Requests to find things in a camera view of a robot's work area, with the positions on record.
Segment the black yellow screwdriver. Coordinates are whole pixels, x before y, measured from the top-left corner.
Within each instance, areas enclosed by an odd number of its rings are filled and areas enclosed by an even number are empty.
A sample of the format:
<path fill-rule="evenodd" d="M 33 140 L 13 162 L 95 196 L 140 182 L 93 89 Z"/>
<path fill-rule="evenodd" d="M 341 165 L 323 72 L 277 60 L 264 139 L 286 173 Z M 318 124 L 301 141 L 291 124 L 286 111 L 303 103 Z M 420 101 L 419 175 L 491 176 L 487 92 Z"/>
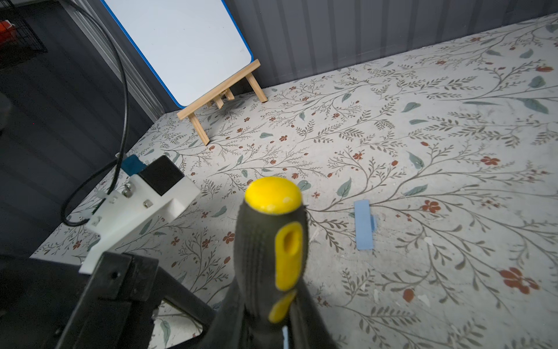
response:
<path fill-rule="evenodd" d="M 246 189 L 235 227 L 235 278 L 248 320 L 256 328 L 286 323 L 308 256 L 302 193 L 282 177 L 263 177 Z"/>

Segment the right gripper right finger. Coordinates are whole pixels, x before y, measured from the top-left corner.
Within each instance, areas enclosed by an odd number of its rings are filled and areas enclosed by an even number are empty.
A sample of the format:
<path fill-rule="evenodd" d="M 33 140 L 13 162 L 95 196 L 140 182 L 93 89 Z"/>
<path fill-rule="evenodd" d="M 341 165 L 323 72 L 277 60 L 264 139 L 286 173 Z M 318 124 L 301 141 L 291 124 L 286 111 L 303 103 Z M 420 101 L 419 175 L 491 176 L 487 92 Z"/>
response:
<path fill-rule="evenodd" d="M 337 348 L 305 282 L 297 286 L 289 309 L 289 345 L 294 349 Z"/>

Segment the light blue battery cover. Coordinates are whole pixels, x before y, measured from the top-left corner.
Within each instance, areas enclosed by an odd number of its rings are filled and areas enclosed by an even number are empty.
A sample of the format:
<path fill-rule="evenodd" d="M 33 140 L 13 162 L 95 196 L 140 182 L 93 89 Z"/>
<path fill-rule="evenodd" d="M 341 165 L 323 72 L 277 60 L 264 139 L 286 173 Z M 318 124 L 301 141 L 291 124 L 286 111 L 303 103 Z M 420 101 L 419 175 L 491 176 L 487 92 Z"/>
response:
<path fill-rule="evenodd" d="M 376 219 L 371 213 L 369 200 L 354 203 L 355 242 L 358 250 L 374 249 Z"/>

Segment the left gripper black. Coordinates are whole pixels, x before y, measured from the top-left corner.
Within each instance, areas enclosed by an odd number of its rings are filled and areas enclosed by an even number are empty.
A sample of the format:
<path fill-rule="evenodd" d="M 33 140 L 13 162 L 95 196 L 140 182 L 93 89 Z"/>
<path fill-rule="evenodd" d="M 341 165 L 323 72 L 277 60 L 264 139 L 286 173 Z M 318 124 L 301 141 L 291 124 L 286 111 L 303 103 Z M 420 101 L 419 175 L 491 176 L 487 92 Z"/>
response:
<path fill-rule="evenodd" d="M 197 348 L 214 320 L 155 259 L 106 252 L 79 270 L 1 256 L 1 347 Z"/>

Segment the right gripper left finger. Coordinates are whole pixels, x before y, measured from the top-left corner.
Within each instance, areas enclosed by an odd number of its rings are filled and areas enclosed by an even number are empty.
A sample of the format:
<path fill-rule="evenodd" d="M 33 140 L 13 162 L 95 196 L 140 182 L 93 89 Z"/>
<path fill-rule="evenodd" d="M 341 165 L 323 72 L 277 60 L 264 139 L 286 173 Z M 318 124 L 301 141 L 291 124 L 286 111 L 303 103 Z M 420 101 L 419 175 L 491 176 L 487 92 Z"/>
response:
<path fill-rule="evenodd" d="M 203 335 L 198 348 L 252 348 L 245 315 L 244 299 L 237 280 L 233 279 L 216 317 Z"/>

